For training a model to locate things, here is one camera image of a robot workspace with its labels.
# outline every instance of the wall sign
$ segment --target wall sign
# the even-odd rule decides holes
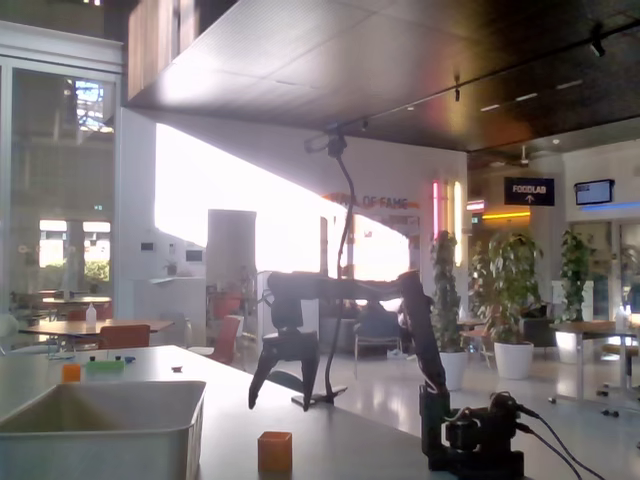
[[[614,180],[597,180],[595,182],[576,183],[576,205],[595,205],[613,201]]]
[[[334,203],[339,203],[340,205],[349,205],[349,195],[346,193],[329,193],[328,195],[323,195],[322,198]],[[385,208],[391,210],[420,208],[420,204],[417,202],[410,202],[407,198],[376,197],[374,195],[365,195],[361,198],[356,198],[355,206],[363,209]]]
[[[504,178],[505,205],[553,207],[555,198],[555,182],[553,178]]]

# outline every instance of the orange cube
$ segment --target orange cube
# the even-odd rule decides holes
[[[77,363],[68,363],[62,366],[62,383],[79,382],[82,368]]]
[[[264,432],[258,438],[258,470],[290,472],[293,467],[291,432]]]

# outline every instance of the ceiling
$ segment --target ceiling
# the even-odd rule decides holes
[[[504,146],[640,116],[638,19],[637,0],[240,0],[130,105],[346,124],[480,165]]]

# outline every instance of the glass door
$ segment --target glass door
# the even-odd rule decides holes
[[[640,224],[620,225],[620,274],[623,304],[640,313]]]
[[[589,280],[593,281],[593,318],[609,320],[611,299],[616,296],[613,289],[618,288],[612,275],[612,225],[610,222],[576,223],[571,228],[592,250]]]

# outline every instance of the foodlab sign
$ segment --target foodlab sign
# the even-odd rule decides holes
[[[553,178],[505,177],[504,204],[553,207],[555,205]]]

